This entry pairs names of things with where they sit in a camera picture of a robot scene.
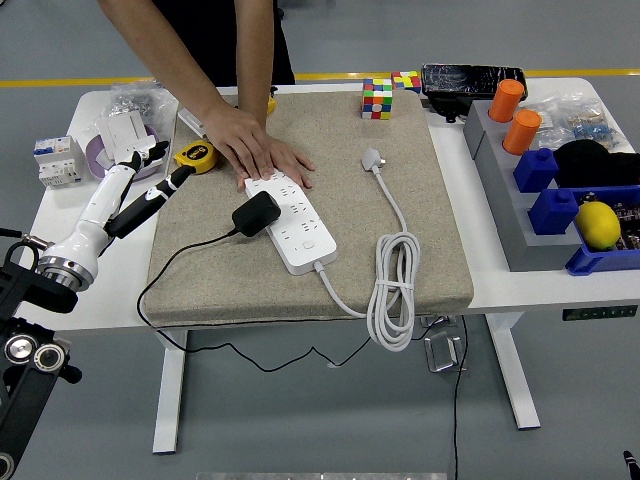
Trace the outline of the person's left hand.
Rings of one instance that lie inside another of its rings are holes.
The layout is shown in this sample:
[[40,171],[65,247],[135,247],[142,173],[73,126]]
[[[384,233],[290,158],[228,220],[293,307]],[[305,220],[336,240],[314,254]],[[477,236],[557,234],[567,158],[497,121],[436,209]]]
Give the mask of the person's left hand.
[[276,170],[285,174],[296,185],[310,189],[309,171],[315,166],[311,160],[288,143],[263,133],[261,141],[249,134],[231,143],[237,161],[235,171],[240,190],[247,180],[267,180]]

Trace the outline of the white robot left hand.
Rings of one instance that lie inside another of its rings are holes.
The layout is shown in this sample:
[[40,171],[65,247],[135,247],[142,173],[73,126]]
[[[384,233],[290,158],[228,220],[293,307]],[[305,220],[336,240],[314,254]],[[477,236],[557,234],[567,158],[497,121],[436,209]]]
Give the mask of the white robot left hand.
[[122,209],[134,175],[151,161],[158,160],[167,147],[168,143],[161,141],[147,149],[133,149],[111,167],[79,216],[72,233],[45,250],[38,268],[41,271],[82,268],[96,272],[98,258],[109,242],[114,237],[122,239],[138,228],[196,172],[193,166],[181,166]]

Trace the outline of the person's right hand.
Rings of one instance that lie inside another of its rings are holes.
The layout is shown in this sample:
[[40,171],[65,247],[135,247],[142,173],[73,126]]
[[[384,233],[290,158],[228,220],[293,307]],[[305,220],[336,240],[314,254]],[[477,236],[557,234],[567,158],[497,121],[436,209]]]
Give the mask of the person's right hand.
[[211,144],[241,180],[267,178],[273,173],[267,135],[252,114],[219,97],[199,119]]

